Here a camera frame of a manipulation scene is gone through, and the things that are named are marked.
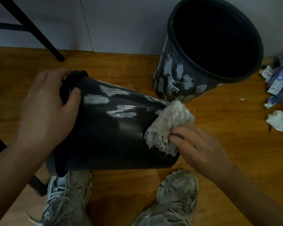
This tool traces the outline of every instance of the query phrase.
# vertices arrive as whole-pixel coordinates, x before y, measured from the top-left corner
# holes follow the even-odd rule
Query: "hand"
[[[171,133],[180,134],[192,143],[174,135],[169,136],[186,162],[212,182],[222,180],[235,168],[219,140],[208,131],[194,124],[187,124],[173,128]]]
[[[63,105],[60,86],[71,70],[48,70],[38,74],[23,101],[16,145],[22,149],[36,149],[49,155],[71,132],[81,99],[74,88]]]

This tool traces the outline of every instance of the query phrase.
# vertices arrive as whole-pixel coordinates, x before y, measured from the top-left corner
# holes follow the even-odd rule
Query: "trash pile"
[[[267,92],[272,94],[267,102],[263,104],[265,108],[270,108],[275,104],[283,104],[283,55],[270,66],[260,71],[267,83]],[[283,111],[276,110],[268,114],[266,120],[276,130],[283,132]]]

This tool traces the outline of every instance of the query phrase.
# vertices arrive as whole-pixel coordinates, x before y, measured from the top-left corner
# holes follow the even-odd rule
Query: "wooden floor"
[[[58,62],[42,49],[0,48],[0,138],[8,145],[16,137],[21,102],[36,74],[67,67],[86,70],[90,77],[155,96],[152,77],[158,56],[64,51]],[[258,73],[248,80],[223,85],[186,107],[196,123],[216,135],[229,158],[283,206],[283,133],[269,130],[262,104],[269,95]],[[180,157],[174,167],[160,170],[93,171],[93,193],[88,214],[97,225],[130,225],[155,202],[156,190],[167,174],[192,170]],[[45,167],[38,176],[50,178]],[[199,199],[193,225],[249,225],[244,216],[210,181],[199,176]],[[32,225],[23,214],[39,218],[46,197],[26,187],[0,225]]]

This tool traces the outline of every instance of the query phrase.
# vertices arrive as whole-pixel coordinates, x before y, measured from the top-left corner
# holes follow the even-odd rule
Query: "forearm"
[[[253,225],[283,225],[283,208],[255,187],[239,168],[215,183]]]
[[[38,152],[14,145],[0,154],[0,220],[46,160]]]

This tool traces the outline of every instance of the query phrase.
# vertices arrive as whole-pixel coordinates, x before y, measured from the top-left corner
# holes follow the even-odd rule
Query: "white wall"
[[[14,0],[59,49],[160,54],[180,0]],[[283,52],[283,0],[226,0],[257,27],[264,55]],[[0,5],[0,22],[16,20]],[[0,46],[43,47],[30,33],[0,30]]]
[[[80,0],[13,0],[57,49],[93,51]],[[0,22],[19,22],[0,4]],[[0,29],[0,46],[44,48],[29,32]]]

